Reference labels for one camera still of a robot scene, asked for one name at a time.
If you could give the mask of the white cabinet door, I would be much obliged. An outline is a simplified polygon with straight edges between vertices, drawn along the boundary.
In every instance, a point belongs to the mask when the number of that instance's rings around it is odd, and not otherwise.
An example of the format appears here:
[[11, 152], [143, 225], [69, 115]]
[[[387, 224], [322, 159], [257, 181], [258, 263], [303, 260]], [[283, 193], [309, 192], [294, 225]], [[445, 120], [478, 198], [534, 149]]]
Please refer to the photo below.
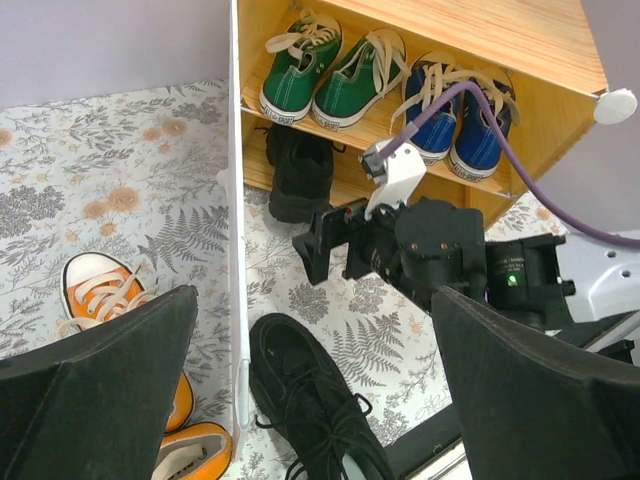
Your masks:
[[246, 282], [243, 142], [240, 107], [238, 3], [229, 3], [229, 135], [228, 166], [217, 175], [229, 206], [229, 300], [233, 394], [233, 452], [239, 458], [249, 430], [249, 321]]

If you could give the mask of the green sneaker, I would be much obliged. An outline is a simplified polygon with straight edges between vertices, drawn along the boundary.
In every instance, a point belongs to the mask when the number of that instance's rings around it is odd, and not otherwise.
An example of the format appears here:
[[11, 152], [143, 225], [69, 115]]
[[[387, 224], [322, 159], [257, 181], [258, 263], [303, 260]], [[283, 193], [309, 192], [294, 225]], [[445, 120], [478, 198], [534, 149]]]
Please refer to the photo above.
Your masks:
[[331, 131], [349, 128], [409, 74], [400, 34], [389, 28], [372, 30], [320, 85], [311, 105], [312, 118]]
[[274, 60], [259, 101], [272, 122], [290, 126], [310, 111], [316, 85], [338, 59], [341, 25], [333, 17], [303, 9], [286, 32], [270, 38], [265, 49]]

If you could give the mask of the black shoe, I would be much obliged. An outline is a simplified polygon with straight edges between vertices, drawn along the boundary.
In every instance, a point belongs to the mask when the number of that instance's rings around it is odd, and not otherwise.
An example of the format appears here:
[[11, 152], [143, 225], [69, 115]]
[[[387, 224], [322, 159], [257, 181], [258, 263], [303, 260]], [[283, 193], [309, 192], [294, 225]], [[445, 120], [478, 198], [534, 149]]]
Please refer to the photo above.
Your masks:
[[326, 138], [276, 123], [266, 131], [266, 157], [274, 167], [269, 212], [283, 223], [310, 223], [331, 208], [334, 153], [344, 153]]
[[306, 327], [271, 313], [255, 322], [249, 340], [249, 386], [260, 411], [256, 425], [275, 430], [295, 451], [287, 479], [395, 477], [366, 420], [371, 403], [351, 392]]

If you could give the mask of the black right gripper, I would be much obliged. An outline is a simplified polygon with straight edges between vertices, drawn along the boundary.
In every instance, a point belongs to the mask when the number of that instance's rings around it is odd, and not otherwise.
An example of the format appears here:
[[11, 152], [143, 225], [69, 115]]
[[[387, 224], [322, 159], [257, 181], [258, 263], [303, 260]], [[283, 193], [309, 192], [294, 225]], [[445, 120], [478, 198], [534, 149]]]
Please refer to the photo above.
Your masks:
[[344, 278], [375, 273], [427, 313], [433, 294], [442, 287], [485, 299], [481, 211], [422, 198], [397, 210], [379, 206], [365, 221], [361, 218], [367, 204], [367, 199], [358, 199], [315, 212], [309, 229], [293, 238], [311, 285], [328, 279], [331, 251], [349, 243]]

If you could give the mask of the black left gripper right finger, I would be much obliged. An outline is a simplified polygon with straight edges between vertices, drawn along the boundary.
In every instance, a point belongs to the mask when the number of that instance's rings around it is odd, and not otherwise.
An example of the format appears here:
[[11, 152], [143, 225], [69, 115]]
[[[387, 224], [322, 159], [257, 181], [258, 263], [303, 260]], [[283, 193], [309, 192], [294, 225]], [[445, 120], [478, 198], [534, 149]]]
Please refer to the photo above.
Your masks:
[[450, 288], [431, 317], [473, 478], [638, 478], [638, 367]]

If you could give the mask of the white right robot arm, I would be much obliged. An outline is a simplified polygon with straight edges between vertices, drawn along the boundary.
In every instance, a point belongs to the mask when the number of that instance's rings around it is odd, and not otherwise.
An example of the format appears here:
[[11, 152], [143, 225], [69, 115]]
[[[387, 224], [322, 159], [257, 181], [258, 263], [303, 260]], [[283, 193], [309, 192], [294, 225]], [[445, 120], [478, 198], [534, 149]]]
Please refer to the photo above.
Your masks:
[[483, 215], [443, 200], [382, 204], [364, 199], [314, 215], [294, 238], [307, 278], [328, 278], [333, 248], [347, 245], [343, 271], [377, 274], [422, 311], [449, 287], [540, 330], [597, 322], [639, 308], [639, 254], [584, 235], [543, 234], [507, 241], [484, 237]]

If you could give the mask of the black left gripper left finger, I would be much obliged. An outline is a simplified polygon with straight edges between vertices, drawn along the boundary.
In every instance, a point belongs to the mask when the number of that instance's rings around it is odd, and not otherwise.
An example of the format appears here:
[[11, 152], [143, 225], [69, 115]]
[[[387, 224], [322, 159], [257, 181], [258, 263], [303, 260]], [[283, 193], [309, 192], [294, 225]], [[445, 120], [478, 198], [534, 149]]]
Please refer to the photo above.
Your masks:
[[183, 285], [2, 360], [2, 478], [151, 478], [197, 314]]

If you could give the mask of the wooden shoe cabinet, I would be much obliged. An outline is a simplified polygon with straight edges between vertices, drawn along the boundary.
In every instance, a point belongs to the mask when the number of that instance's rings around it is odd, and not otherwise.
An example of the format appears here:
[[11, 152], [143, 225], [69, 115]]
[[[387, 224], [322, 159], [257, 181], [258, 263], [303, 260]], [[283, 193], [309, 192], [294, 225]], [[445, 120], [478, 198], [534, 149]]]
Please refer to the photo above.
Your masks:
[[[310, 8], [339, 22], [338, 59], [368, 32], [389, 28], [407, 48], [410, 74], [353, 126], [331, 131], [311, 109], [289, 127], [326, 138], [334, 153], [330, 205], [369, 201], [376, 189], [360, 156], [395, 137], [416, 147], [426, 174], [410, 198], [428, 196], [482, 211], [494, 222], [546, 173], [593, 125], [626, 121], [636, 96], [611, 89], [586, 13], [578, 1], [236, 1], [238, 3], [243, 168], [247, 183], [271, 191], [274, 167], [266, 157], [272, 122], [259, 95], [274, 56], [266, 42], [287, 31]], [[519, 123], [505, 137], [480, 86], [477, 70], [499, 67], [516, 94]], [[463, 94], [474, 95], [501, 146], [495, 172], [472, 182], [454, 173], [450, 153], [462, 126]]]

